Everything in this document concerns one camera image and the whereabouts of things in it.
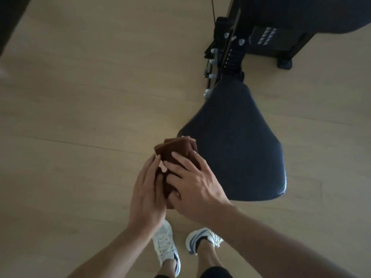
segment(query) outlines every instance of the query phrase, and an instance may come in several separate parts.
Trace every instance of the light wood floor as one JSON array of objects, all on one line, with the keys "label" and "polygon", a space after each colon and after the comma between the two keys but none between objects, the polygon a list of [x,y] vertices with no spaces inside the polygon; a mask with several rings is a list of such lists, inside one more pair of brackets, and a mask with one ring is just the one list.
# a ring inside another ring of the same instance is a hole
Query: light wood floor
[{"label": "light wood floor", "polygon": [[[229,0],[214,0],[225,15]],[[0,60],[0,276],[65,277],[126,226],[153,146],[203,103],[210,0],[32,0]],[[243,69],[283,144],[288,190],[236,203],[361,277],[371,276],[371,26],[317,35],[284,71]],[[168,219],[184,239],[198,226]],[[227,244],[235,277],[258,277]],[[152,277],[152,246],[129,277]]]}]

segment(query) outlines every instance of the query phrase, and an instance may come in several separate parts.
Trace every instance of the person's right hand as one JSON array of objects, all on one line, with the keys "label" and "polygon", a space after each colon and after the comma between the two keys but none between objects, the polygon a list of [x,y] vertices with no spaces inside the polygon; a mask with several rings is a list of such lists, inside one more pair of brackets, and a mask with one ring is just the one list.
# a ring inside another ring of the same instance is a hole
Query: person's right hand
[{"label": "person's right hand", "polygon": [[201,170],[187,158],[172,152],[172,156],[185,168],[164,161],[163,164],[170,171],[176,173],[168,175],[167,183],[173,185],[177,191],[172,191],[168,197],[174,208],[189,220],[200,224],[207,224],[207,219],[220,205],[231,205],[223,188],[206,161],[195,151],[192,152]]}]

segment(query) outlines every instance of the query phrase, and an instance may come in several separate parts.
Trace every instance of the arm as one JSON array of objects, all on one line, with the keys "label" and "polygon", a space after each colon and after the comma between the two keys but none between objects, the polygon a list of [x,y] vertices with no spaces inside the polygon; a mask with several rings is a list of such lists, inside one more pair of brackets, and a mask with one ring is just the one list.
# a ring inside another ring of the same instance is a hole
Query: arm
[{"label": "arm", "polygon": [[154,184],[159,163],[160,157],[152,155],[138,175],[130,204],[128,227],[68,278],[110,278],[127,274],[165,219],[166,201],[161,175]]},{"label": "arm", "polygon": [[164,162],[176,173],[167,182],[179,192],[169,196],[174,208],[203,224],[229,243],[264,278],[354,277],[302,243],[245,215],[234,207],[206,161],[193,152],[198,170],[187,158],[173,152],[185,168]]}]

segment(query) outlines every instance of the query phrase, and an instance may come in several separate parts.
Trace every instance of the sneaker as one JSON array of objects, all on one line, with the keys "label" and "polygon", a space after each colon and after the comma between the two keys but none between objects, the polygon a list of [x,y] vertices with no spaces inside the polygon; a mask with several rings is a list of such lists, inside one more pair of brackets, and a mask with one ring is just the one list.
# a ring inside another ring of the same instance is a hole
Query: sneaker
[{"label": "sneaker", "polygon": [[171,225],[167,220],[164,220],[163,225],[152,237],[152,240],[158,260],[160,261],[160,266],[162,267],[164,261],[167,259],[175,259],[177,261],[175,277],[178,276],[180,272],[180,259],[178,250],[173,241],[173,231],[171,230]]},{"label": "sneaker", "polygon": [[214,247],[219,248],[220,243],[223,242],[223,239],[216,235],[208,228],[201,228],[196,231],[193,231],[188,234],[187,239],[185,240],[185,245],[189,251],[190,255],[194,255],[196,253],[196,243],[201,237],[207,236],[207,240],[213,243]]}]

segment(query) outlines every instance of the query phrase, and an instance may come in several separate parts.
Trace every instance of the brown cloth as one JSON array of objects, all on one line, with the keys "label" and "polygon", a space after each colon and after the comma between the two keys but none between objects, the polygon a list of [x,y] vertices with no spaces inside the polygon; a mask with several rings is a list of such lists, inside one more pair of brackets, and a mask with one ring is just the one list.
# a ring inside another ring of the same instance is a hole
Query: brown cloth
[{"label": "brown cloth", "polygon": [[[168,161],[184,167],[181,163],[174,159],[171,155],[173,151],[179,153],[180,155],[188,158],[191,162],[198,168],[201,169],[200,164],[197,162],[196,158],[192,155],[192,150],[197,152],[196,140],[187,137],[177,137],[174,139],[165,139],[164,143],[155,146],[155,152],[157,155],[161,155],[161,161]],[[162,172],[161,168],[158,168],[156,171],[156,177],[158,174],[163,174],[163,187],[164,187],[164,196],[167,199],[171,191],[176,190],[174,186],[166,182],[166,177],[168,174],[173,173],[167,170]]]}]

